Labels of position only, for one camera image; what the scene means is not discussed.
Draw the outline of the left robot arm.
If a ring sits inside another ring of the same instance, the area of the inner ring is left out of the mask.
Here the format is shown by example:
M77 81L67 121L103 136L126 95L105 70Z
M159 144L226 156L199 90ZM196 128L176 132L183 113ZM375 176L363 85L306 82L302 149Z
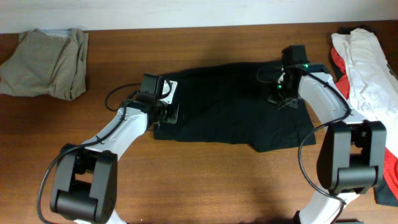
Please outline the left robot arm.
M50 210L75 223L123 223L115 209L118 162L153 124L177 122L177 87L176 81L144 74L140 89L122 100L98 134L80 145L66 144L50 165Z

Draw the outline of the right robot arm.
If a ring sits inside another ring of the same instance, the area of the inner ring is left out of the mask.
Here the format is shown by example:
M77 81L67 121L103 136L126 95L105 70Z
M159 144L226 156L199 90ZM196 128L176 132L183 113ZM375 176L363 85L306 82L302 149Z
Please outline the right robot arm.
M339 223L345 207L378 186L383 180L386 127L358 113L337 89L327 68L310 63L303 45L282 50L281 76L269 84L270 101L295 107L305 100L326 130L318 160L315 185L305 172L302 149L298 149L299 167L315 193L307 206L296 211L293 222Z

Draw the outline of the black shorts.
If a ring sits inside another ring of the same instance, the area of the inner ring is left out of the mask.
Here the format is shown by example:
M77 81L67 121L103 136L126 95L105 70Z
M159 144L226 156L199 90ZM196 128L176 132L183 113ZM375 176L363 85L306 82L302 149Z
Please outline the black shorts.
M304 101L297 108L266 101L270 86L258 79L277 78L281 66L278 60L239 62L165 74L177 82L178 118L162 123L155 139L248 144L257 152L315 144Z

